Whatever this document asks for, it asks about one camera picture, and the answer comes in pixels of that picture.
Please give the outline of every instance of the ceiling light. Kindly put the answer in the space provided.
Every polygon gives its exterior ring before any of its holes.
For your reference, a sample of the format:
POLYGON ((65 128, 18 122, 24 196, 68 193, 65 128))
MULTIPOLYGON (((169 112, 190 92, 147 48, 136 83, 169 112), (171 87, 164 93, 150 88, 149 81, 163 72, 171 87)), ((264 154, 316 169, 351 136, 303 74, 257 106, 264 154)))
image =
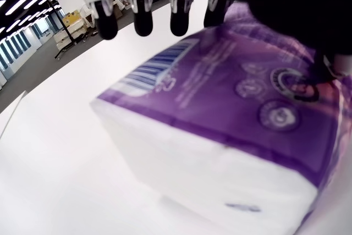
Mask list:
POLYGON ((5 2, 6 2, 6 0, 0 0, 0 7, 1 7, 2 5, 4 5, 5 2))
POLYGON ((8 16, 8 15, 11 15, 16 9, 18 9, 20 7, 20 5, 22 5, 24 2, 26 2, 26 0, 20 0, 19 2, 17 2, 15 5, 13 5, 11 7, 11 9, 9 9, 5 15, 8 16))
POLYGON ((31 2, 29 2, 25 7, 24 7, 24 9, 29 9, 29 7, 31 6, 31 5, 33 5, 35 2, 37 2, 38 0, 32 0, 31 2))
POLYGON ((38 14, 39 14, 39 12, 35 13, 33 16, 30 17, 30 19, 29 19, 28 21, 33 20, 33 18, 34 18, 35 16, 37 16, 38 14))
POLYGON ((14 22, 14 24, 12 24, 12 25, 6 30, 6 32, 11 31, 11 29, 13 29, 14 27, 16 27, 16 25, 19 24, 20 21, 21 21, 20 19, 19 19, 19 20, 16 20, 16 21, 14 22))
POLYGON ((35 16, 36 18, 38 18, 41 14, 43 14, 46 11, 46 9, 44 9, 41 13, 39 13, 37 16, 35 16))
POLYGON ((41 5, 41 4, 44 4, 46 2, 46 0, 42 0, 41 2, 39 2, 38 4, 41 5))
POLYGON ((23 25, 30 17, 31 17, 31 15, 29 15, 29 16, 26 17, 24 20, 22 20, 21 23, 18 24, 18 25, 19 25, 19 26, 23 25))

